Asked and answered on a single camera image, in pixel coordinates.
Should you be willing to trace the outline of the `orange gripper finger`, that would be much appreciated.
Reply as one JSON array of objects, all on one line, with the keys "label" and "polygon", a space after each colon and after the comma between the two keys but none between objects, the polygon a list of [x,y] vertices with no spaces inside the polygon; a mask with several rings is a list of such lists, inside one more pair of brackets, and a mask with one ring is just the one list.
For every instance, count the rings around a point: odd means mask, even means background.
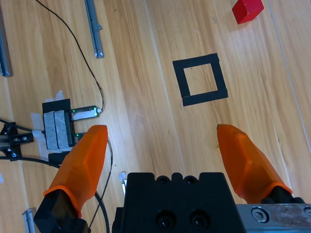
[{"label": "orange gripper finger", "polygon": [[92,126],[65,156],[35,216],[41,233],[87,233],[82,207],[95,196],[108,142],[105,125]]},{"label": "orange gripper finger", "polygon": [[303,204],[293,197],[265,154],[240,129],[217,126],[223,163],[235,193],[248,204]]}]

